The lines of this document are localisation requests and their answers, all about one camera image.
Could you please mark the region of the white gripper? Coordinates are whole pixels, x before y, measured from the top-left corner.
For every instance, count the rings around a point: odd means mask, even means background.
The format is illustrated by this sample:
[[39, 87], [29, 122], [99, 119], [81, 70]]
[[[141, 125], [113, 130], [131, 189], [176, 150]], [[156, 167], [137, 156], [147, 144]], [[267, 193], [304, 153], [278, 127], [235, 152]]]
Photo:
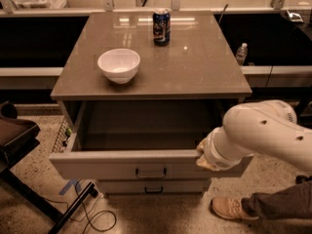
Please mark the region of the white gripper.
[[242, 160], [238, 147], [228, 138], [223, 128], [215, 128], [210, 132], [200, 141], [196, 150], [204, 152], [196, 160], [196, 165], [211, 171], [230, 170]]

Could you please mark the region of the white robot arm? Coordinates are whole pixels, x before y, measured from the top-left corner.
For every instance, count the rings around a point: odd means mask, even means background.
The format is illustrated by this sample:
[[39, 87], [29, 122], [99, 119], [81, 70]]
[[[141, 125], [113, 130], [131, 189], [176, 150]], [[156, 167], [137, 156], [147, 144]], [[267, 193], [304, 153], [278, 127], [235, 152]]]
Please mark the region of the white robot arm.
[[312, 131], [297, 124], [293, 108], [281, 100], [241, 103], [223, 116], [197, 146], [199, 167], [226, 171], [254, 153], [312, 172]]

